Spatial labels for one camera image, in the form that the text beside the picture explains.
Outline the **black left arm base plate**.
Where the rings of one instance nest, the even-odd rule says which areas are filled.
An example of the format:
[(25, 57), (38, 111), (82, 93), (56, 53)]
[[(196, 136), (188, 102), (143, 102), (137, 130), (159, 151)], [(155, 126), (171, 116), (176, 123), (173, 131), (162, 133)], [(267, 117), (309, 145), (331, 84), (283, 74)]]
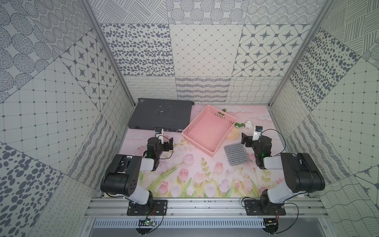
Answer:
[(135, 204), (129, 202), (127, 216), (165, 216), (167, 213), (168, 200), (154, 199), (147, 204)]

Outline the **grey striped square dishcloth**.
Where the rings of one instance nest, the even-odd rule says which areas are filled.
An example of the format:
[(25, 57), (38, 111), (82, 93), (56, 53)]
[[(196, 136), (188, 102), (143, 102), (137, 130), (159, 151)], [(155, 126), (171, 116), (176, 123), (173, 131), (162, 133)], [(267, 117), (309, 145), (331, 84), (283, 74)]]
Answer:
[(249, 160), (244, 146), (240, 143), (227, 145), (224, 150), (231, 166), (243, 165)]

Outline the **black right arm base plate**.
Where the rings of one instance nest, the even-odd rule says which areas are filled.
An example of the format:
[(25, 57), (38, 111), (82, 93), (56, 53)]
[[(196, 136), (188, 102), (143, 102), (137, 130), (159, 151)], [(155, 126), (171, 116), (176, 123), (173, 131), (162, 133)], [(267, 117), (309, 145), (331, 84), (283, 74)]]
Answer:
[(275, 204), (268, 202), (267, 204), (261, 204), (256, 199), (245, 199), (242, 201), (248, 216), (285, 216), (286, 211), (283, 204)]

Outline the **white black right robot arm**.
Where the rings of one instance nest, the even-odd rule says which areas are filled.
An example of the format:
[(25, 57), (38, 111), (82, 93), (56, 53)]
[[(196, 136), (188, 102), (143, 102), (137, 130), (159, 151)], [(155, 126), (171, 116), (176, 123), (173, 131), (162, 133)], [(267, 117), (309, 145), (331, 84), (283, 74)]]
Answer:
[(308, 153), (280, 153), (271, 155), (272, 139), (263, 136), (261, 131), (254, 135), (241, 134), (241, 143), (252, 148), (255, 161), (261, 170), (282, 170), (284, 181), (274, 188), (265, 189), (260, 195), (258, 207), (261, 212), (280, 210), (284, 203), (300, 194), (322, 191), (326, 182)]

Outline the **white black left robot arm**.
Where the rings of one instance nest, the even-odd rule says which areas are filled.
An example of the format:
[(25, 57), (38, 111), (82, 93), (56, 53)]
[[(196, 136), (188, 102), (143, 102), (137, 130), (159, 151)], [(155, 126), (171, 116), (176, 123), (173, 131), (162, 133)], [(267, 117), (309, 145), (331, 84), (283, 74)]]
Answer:
[(162, 138), (163, 135), (149, 138), (143, 156), (115, 155), (101, 180), (101, 191), (111, 196), (123, 196), (139, 206), (152, 207), (153, 194), (138, 185), (138, 178), (141, 171), (156, 171), (161, 154), (173, 150), (173, 138), (166, 142), (162, 142)]

